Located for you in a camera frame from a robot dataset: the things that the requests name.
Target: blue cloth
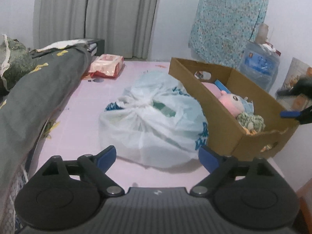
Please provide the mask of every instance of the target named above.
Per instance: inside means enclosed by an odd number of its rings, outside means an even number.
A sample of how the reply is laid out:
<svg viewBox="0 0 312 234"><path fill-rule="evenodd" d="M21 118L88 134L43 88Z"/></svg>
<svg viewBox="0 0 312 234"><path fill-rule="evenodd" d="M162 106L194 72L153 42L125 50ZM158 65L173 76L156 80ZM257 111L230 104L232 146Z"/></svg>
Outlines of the blue cloth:
<svg viewBox="0 0 312 234"><path fill-rule="evenodd" d="M269 0L199 0L189 47L209 63L236 68L254 41Z"/></svg>
<svg viewBox="0 0 312 234"><path fill-rule="evenodd" d="M245 112L254 114L255 109L254 109L253 102L252 101L248 102L246 99L243 99L240 96L238 96L238 98L240 99L241 103L243 104Z"/></svg>

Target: metal screw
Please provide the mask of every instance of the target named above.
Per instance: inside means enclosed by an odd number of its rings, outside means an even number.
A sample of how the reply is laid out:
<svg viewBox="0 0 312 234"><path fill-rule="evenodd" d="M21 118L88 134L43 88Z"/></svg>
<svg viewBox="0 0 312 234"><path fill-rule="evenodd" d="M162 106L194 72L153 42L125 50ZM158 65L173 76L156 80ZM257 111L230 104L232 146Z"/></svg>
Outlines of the metal screw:
<svg viewBox="0 0 312 234"><path fill-rule="evenodd" d="M121 193L122 189L121 187L117 187L117 186L111 186L107 188L107 192L109 194L119 194Z"/></svg>
<svg viewBox="0 0 312 234"><path fill-rule="evenodd" d="M208 189L206 187L198 186L194 187L192 191L196 194L205 194L208 192Z"/></svg>

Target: pink blanket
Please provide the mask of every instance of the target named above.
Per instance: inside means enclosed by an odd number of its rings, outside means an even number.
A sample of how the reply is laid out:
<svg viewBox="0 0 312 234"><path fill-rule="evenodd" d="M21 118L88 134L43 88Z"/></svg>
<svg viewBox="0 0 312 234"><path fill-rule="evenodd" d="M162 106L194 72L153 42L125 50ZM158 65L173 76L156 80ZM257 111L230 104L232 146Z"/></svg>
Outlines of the pink blanket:
<svg viewBox="0 0 312 234"><path fill-rule="evenodd" d="M104 79L98 83L82 80L62 112L56 114L57 122L60 123L50 132L51 138L42 139L38 145L32 161L32 173L53 155L60 155L63 160L74 160L83 154L96 155L103 150L99 146L98 120L104 108L110 102L115 102L124 88L131 86L143 73L169 70L169 63L166 62L126 61L125 64L124 70L115 80ZM107 172L125 191L132 186L186 187L189 191L208 174L195 160L171 170L157 170L119 158Z"/></svg>

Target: tied plastic bag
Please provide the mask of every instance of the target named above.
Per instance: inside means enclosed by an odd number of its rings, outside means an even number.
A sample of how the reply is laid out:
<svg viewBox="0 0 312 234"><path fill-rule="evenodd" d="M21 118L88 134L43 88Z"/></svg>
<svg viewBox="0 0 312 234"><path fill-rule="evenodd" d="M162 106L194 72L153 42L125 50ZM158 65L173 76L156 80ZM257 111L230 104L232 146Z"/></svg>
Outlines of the tied plastic bag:
<svg viewBox="0 0 312 234"><path fill-rule="evenodd" d="M182 83L161 73L144 74L109 104L99 119L102 148L114 145L119 157L158 168L198 159L208 124L202 108Z"/></svg>

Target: plush doll face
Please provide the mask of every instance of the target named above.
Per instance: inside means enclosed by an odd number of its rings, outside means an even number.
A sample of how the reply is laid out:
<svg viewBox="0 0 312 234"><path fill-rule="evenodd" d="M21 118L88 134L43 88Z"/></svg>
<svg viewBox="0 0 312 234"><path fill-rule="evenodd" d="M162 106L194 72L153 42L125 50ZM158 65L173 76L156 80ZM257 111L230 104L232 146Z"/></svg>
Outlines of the plush doll face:
<svg viewBox="0 0 312 234"><path fill-rule="evenodd" d="M225 91L221 91L219 100L234 117L245 111L241 98L237 95L227 94Z"/></svg>

